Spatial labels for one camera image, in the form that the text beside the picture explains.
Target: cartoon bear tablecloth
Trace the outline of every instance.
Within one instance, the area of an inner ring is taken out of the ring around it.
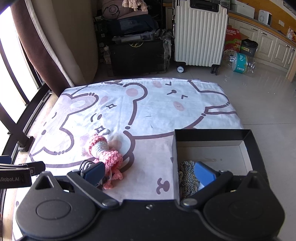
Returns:
[[[43,161],[53,175],[65,175],[90,158],[81,155],[90,136],[109,129],[105,137],[123,155],[124,179],[113,181],[106,193],[119,201],[173,199],[172,135],[182,128],[241,129],[242,124],[215,83],[150,78],[69,88],[52,108],[27,162]],[[27,190],[18,189],[16,206]]]

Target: pink yarn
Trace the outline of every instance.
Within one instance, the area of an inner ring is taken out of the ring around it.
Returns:
[[[91,149],[92,147],[99,141],[105,141],[107,142],[106,138],[103,136],[98,136],[95,134],[89,143],[89,154],[91,155]],[[122,154],[120,154],[118,151],[116,151],[114,148],[111,150],[106,150],[100,153],[99,158],[96,158],[94,160],[95,163],[98,163],[99,161],[103,162],[105,164],[105,176],[109,177],[110,171],[112,173],[111,180],[122,180],[123,176],[120,170],[118,169],[122,162]],[[112,189],[113,185],[111,184],[111,180],[108,179],[106,183],[104,183],[103,188],[104,189]]]

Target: open cardboard box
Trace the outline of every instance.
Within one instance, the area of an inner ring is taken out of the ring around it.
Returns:
[[[179,200],[178,167],[184,161],[202,161],[216,171],[225,169],[238,176],[256,170],[268,183],[265,166],[251,130],[175,130],[172,153],[176,200]]]

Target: tiled floor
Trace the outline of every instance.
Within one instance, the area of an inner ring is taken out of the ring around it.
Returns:
[[[285,75],[263,64],[257,65],[253,75],[232,72],[228,66],[221,67],[218,76],[210,74],[210,68],[197,66],[186,66],[180,74],[171,64],[164,74],[141,77],[200,79],[224,89],[244,127],[257,140],[270,186],[286,212],[279,237],[288,241],[296,237],[296,81],[290,83]]]

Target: wall outlet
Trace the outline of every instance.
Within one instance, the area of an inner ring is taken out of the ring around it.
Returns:
[[[279,20],[279,25],[282,25],[284,27],[285,23],[283,21]]]

